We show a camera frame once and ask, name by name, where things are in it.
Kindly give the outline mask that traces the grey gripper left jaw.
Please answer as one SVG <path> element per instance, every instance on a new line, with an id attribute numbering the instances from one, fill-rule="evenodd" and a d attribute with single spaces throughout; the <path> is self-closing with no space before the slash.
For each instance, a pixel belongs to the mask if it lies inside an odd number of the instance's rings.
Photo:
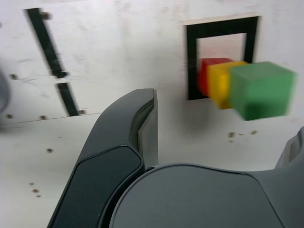
<path id="1" fill-rule="evenodd" d="M 50 228 L 107 228 L 125 190 L 158 164 L 155 89 L 137 89 L 94 124 L 50 219 Z"/>

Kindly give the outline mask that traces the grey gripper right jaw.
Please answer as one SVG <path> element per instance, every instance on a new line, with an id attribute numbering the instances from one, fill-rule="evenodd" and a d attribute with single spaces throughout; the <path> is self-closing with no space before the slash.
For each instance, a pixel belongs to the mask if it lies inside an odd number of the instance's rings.
<path id="1" fill-rule="evenodd" d="M 112 228 L 301 228 L 304 225 L 304 132 L 291 138 L 266 171 L 196 164 L 159 166 L 119 199 Z"/>

